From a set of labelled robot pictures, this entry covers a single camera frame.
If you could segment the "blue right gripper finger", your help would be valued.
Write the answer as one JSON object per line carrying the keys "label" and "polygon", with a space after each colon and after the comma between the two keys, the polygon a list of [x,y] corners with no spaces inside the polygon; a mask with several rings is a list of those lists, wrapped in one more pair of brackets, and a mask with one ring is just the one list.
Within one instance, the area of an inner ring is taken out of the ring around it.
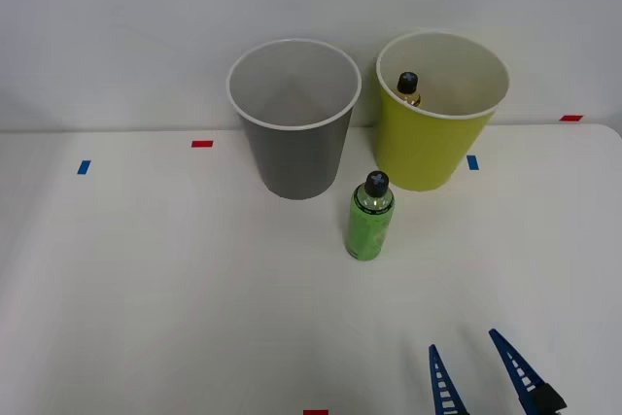
{"label": "blue right gripper finger", "polygon": [[429,347],[429,366],[435,415],[468,415],[436,346]]}
{"label": "blue right gripper finger", "polygon": [[489,335],[495,344],[526,415],[559,415],[567,404],[546,383],[516,348],[496,329]]}

